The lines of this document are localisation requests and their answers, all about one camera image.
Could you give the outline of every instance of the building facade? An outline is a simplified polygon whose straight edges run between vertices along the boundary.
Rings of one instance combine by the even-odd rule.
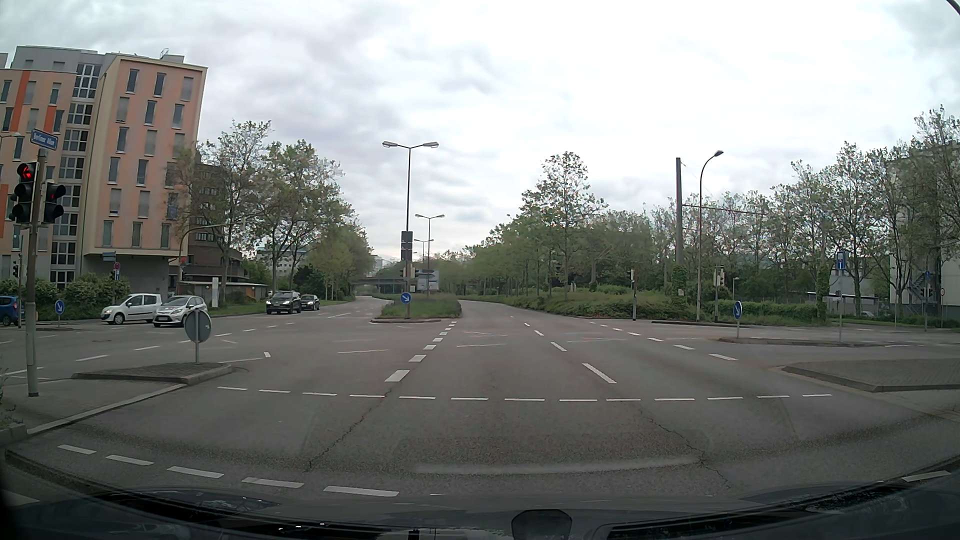
[[[60,139],[42,178],[66,185],[65,214],[41,227],[39,277],[63,287],[82,273],[108,273],[114,262],[105,258],[115,258],[132,290],[176,290],[185,195],[168,171],[197,139],[206,80],[205,67],[183,60],[18,46],[10,68],[0,69],[4,217],[16,166],[36,159],[30,130]],[[7,55],[0,61],[6,66]],[[5,221],[0,279],[25,244],[20,228]]]

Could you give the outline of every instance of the blue car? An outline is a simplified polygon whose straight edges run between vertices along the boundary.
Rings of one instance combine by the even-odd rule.
[[[0,322],[8,327],[20,318],[20,302],[15,296],[0,296]]]

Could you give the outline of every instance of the parked car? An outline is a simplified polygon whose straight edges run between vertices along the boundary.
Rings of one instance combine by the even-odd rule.
[[[116,306],[104,307],[100,312],[100,320],[111,325],[122,325],[126,321],[152,321],[161,302],[158,294],[133,293]]]
[[[206,302],[199,296],[184,295],[171,297],[163,303],[163,306],[156,309],[154,326],[183,326],[183,317],[187,313],[197,309],[206,311]]]
[[[15,296],[0,296],[0,322],[8,327],[20,318],[20,302]]]
[[[287,313],[293,313],[294,311],[300,313],[303,311],[299,292],[279,290],[274,293],[274,296],[270,297],[270,300],[267,301],[267,314],[269,315],[274,312],[280,313],[281,311],[286,311]]]
[[[313,311],[320,307],[320,302],[317,300],[316,296],[312,294],[304,294],[300,296],[300,305],[303,306],[304,309]]]

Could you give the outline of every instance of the windshield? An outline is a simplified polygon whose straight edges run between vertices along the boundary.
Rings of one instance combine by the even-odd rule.
[[[54,4],[0,9],[11,462],[396,512],[960,482],[950,2]]]

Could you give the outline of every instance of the sky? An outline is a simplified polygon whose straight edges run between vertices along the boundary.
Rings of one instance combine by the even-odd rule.
[[[0,52],[47,45],[208,67],[200,140],[231,120],[311,142],[378,255],[410,223],[432,251],[509,220],[551,155],[579,154],[612,209],[676,192],[792,180],[844,141],[908,139],[913,118],[960,114],[960,15],[944,0],[0,0]]]

